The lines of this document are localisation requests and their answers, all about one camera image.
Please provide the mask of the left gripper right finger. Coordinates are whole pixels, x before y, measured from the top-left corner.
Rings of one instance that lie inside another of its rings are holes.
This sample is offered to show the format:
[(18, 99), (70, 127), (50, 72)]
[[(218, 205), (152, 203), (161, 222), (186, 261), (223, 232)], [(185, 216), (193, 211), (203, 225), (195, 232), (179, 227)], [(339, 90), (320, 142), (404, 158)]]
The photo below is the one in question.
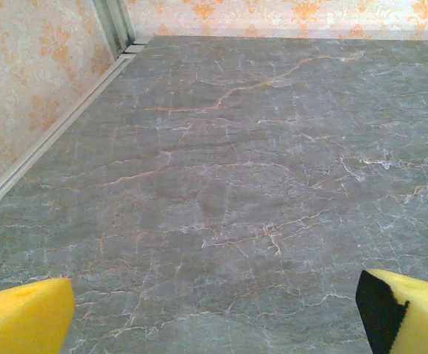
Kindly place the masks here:
[(356, 304), (373, 354), (428, 353), (428, 282), (382, 269), (361, 272)]

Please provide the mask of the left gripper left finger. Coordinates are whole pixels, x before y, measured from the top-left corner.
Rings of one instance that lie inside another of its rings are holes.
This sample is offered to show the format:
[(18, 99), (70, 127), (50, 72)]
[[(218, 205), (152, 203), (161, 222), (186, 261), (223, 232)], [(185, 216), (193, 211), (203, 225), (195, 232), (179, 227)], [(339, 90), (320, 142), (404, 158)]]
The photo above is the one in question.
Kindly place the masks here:
[(0, 353), (59, 353), (74, 309), (67, 278), (0, 291)]

